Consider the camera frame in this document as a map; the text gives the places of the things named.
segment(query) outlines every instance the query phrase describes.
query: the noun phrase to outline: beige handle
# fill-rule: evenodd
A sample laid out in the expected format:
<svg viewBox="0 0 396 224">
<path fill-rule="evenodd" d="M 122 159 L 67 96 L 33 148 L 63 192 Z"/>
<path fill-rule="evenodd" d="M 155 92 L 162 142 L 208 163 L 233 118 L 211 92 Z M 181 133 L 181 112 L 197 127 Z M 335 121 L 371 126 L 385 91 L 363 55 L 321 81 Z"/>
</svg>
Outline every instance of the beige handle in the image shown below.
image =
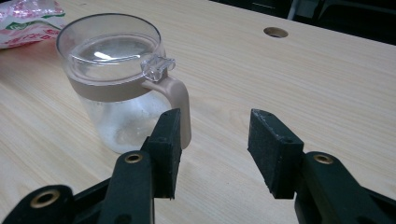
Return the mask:
<svg viewBox="0 0 396 224">
<path fill-rule="evenodd" d="M 142 87 L 160 92 L 168 99 L 173 109 L 180 108 L 180 144 L 182 149 L 186 148 L 191 141 L 191 122 L 189 93 L 184 83 L 166 76 L 158 82 L 146 80 Z"/>
</svg>

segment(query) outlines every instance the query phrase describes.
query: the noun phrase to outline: wooden table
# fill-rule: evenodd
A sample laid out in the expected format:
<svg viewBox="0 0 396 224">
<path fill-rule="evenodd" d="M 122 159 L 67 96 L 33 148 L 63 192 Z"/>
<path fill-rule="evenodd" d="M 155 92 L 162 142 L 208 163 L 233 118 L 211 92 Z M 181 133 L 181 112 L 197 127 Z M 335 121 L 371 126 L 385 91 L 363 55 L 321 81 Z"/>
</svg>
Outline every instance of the wooden table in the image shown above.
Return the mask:
<svg viewBox="0 0 396 224">
<path fill-rule="evenodd" d="M 293 201 L 273 199 L 247 151 L 251 108 L 276 114 L 304 151 L 334 155 L 361 185 L 396 198 L 396 47 L 203 0 L 59 2 L 67 21 L 144 18 L 177 59 L 192 141 L 176 199 L 156 200 L 157 223 L 297 222 Z M 78 193 L 109 178 L 118 156 L 100 142 L 54 41 L 0 50 L 1 219 L 34 189 Z"/>
</svg>

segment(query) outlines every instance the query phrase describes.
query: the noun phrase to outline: plastic bag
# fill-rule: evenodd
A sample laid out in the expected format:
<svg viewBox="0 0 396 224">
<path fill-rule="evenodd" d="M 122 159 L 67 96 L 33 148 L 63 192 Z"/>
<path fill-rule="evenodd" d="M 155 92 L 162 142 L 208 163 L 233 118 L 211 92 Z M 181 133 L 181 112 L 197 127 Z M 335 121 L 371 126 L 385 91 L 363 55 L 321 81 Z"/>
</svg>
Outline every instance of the plastic bag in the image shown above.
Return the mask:
<svg viewBox="0 0 396 224">
<path fill-rule="evenodd" d="M 55 38 L 65 26 L 53 0 L 12 0 L 0 4 L 0 49 Z"/>
</svg>

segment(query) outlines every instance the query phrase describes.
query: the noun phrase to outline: pink and white package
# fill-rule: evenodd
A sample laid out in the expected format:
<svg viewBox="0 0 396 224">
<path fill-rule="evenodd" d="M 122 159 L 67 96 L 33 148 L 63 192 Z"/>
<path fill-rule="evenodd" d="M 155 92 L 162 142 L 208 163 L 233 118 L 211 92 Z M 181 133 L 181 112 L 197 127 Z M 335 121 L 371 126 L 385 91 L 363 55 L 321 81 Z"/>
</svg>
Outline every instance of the pink and white package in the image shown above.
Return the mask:
<svg viewBox="0 0 396 224">
<path fill-rule="evenodd" d="M 53 0 L 12 0 L 0 4 L 0 49 L 56 38 L 64 11 Z"/>
</svg>

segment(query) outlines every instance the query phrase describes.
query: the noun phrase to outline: transparent container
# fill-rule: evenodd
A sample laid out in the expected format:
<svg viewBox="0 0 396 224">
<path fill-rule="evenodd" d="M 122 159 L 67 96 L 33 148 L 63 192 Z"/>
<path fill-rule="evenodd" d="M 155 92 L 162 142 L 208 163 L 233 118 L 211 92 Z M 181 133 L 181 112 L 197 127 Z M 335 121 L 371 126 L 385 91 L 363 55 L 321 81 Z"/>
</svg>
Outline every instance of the transparent container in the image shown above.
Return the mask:
<svg viewBox="0 0 396 224">
<path fill-rule="evenodd" d="M 148 21 L 98 14 L 73 21 L 57 38 L 64 71 L 102 141 L 123 153 L 141 148 L 161 113 L 181 111 L 181 147 L 191 140 L 189 95 L 168 71 L 161 35 Z"/>
</svg>

